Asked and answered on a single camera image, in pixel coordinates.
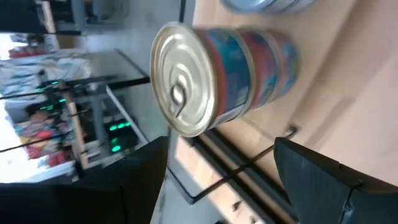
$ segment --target pull tab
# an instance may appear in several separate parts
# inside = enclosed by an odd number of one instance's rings
[[[174,117],[178,117],[184,108],[185,104],[187,104],[187,95],[185,93],[185,88],[181,83],[174,84],[170,89],[170,98],[171,98],[171,106],[174,106]]]

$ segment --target metal can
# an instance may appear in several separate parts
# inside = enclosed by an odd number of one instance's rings
[[[263,35],[251,29],[238,29],[254,61],[256,93],[250,109],[258,109],[272,99],[279,77],[279,64],[275,52]]]
[[[231,11],[264,15],[299,12],[316,0],[221,0]]]
[[[316,0],[296,0],[291,5],[289,5],[284,12],[287,13],[295,13],[300,12],[301,10],[305,9],[312,5]]]
[[[286,94],[297,80],[299,72],[299,52],[292,39],[276,30],[268,30],[266,36],[271,43],[277,45],[276,51],[280,58],[281,85],[274,99]]]
[[[254,98],[254,64],[233,30],[161,28],[150,75],[160,110],[171,127],[197,136],[241,116]]]

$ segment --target can label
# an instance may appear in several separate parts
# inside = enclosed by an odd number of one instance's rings
[[[280,54],[280,70],[283,73],[281,76],[281,89],[278,91],[276,97],[286,94],[296,82],[297,73],[299,71],[299,53],[289,37],[286,35],[270,31],[271,36],[275,40]]]
[[[222,29],[199,30],[207,44],[218,80],[218,113],[211,128],[236,118],[249,100],[251,74],[238,40]]]
[[[257,92],[252,109],[258,109],[270,101],[278,78],[276,56],[268,41],[260,34],[248,30],[240,31],[254,60],[257,77]]]

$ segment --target wooden table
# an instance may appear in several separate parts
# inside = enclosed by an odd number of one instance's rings
[[[394,162],[398,156],[394,147],[398,136],[398,29],[391,28],[396,27],[397,8],[394,0],[358,4],[355,0],[318,0],[297,15],[262,17],[232,14],[217,0],[198,0],[195,26],[255,24],[280,29],[293,37],[301,56],[298,81],[287,95],[218,130],[245,155],[254,156],[295,123],[301,128],[295,142],[397,185],[397,172],[391,172],[398,170]],[[231,168],[236,167],[219,155]],[[175,157],[200,187],[219,179],[183,140],[178,142]],[[257,165],[282,185],[272,153]],[[287,223],[293,223],[249,177],[239,176]],[[228,184],[209,198],[231,223],[250,223],[250,217],[257,217],[246,204],[232,211],[232,204],[240,198]]]

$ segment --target floor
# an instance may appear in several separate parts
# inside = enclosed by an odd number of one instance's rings
[[[185,19],[192,23],[194,2],[187,1]],[[150,48],[157,31],[168,21],[177,21],[180,0],[121,0],[115,10],[123,16],[123,26],[114,30],[90,32],[79,41],[80,47],[90,53],[96,75],[117,74],[120,80],[140,78],[142,75],[127,62],[117,50],[133,60],[146,73],[149,73]],[[137,121],[149,140],[167,135],[167,125],[157,106],[150,85],[134,86],[124,92],[126,109]],[[173,159],[170,165],[192,194],[199,187],[184,169]],[[214,224],[222,217],[206,198],[194,205],[187,204],[166,180],[164,195],[159,197],[153,223],[160,224]]]

